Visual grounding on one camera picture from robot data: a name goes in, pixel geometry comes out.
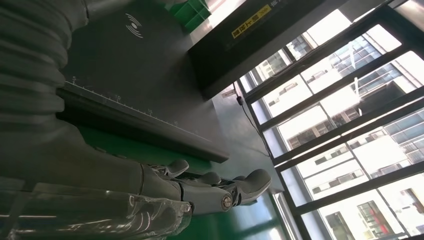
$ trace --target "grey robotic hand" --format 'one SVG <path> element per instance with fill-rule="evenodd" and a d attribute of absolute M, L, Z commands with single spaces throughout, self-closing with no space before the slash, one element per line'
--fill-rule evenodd
<path fill-rule="evenodd" d="M 184 160 L 177 160 L 169 166 L 143 165 L 141 194 L 189 202 L 193 215 L 202 215 L 226 212 L 232 207 L 250 203 L 271 184 L 271 177 L 263 169 L 233 180 L 221 179 L 214 172 L 195 179 L 177 179 L 188 167 Z"/>

